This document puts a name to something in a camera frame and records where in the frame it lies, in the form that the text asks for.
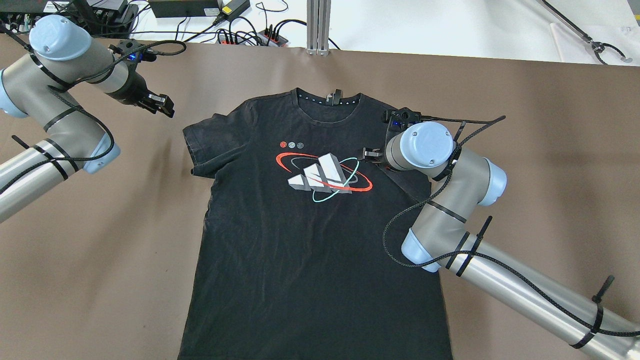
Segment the printed logo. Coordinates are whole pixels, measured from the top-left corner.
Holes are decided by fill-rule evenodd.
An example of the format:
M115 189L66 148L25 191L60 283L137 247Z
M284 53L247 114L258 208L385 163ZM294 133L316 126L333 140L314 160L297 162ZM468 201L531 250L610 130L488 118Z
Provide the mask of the printed logo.
M289 186L295 190L311 191L314 202L327 201L339 193L368 192L373 188L371 181L358 171L360 162L356 158L338 161L338 158L331 153L320 157L297 152L279 154L276 157L278 165L292 172L283 164L283 160L288 160L292 167L302 170L302 174L287 180ZM355 166L350 168L343 164L347 161L355 161ZM316 192L329 195L323 199L317 199Z

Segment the robotic arm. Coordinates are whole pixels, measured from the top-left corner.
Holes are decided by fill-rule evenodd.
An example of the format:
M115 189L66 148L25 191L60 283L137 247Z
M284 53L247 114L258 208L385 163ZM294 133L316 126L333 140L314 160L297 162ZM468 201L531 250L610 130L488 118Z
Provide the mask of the robotic arm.
M168 96L147 89L135 71L153 51L123 40L115 57L85 30L59 15L40 19L29 34L32 51L0 70L0 108L34 118L48 137L0 165L0 222L83 169L95 173L120 154L108 129L78 105L67 90L80 81L97 86L123 104L173 117Z
M396 110L392 121L417 119L416 114ZM436 193L442 192L427 201L402 245L412 263L430 272L445 267L594 359L640 359L640 327L600 305L605 287L589 300L481 242L490 218L477 236L465 230L477 205L488 206L502 195L507 182L502 169L457 146L438 122L404 128L384 151L365 149L365 160L418 170L438 181Z

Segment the black box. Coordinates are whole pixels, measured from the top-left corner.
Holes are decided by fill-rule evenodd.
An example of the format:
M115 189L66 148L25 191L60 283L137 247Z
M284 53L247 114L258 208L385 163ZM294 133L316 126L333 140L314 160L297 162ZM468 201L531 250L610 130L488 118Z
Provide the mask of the black box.
M156 17L218 16L222 0L148 0Z

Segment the white label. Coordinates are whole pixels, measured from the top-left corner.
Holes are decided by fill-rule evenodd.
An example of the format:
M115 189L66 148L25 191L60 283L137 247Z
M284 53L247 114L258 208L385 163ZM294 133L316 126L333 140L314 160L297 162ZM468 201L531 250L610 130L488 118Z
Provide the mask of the white label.
M61 10L62 8L66 8L69 5L70 1L47 1L47 4L44 6L44 13L55 13Z
M218 16L220 14L219 8L205 8L204 15L206 16Z

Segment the table surface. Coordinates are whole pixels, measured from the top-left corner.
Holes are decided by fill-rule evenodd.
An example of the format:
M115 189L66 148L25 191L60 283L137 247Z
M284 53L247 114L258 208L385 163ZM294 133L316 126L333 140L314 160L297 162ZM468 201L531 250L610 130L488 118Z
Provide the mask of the table surface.
M135 0L141 8L145 3ZM243 13L258 31L265 25L265 14L251 1ZM637 28L627 0L553 0L552 5L576 25L600 26L603 29ZM307 2L289 0L285 12L268 12L269 24L284 19L307 20ZM284 8L282 0L265 0L264 7ZM551 24L559 21L535 0L478 1L431 0L390 3L381 0L333 1L330 38L343 50L379 53L435 54L504 58L537 61L590 62L561 58L551 32ZM183 31L201 31L211 25L212 17L193 17L180 26ZM148 10L140 15L136 31L176 31L184 18L155 18ZM228 22L215 27L228 28ZM251 30L243 20L235 20L234 31ZM599 30L589 33L596 41ZM281 35L293 47L305 47L306 29L295 23L286 24ZM178 35L188 38L190 35ZM174 38L171 33L140 33L138 39ZM205 42L213 35L203 35L194 42ZM576 43L582 43L574 37Z

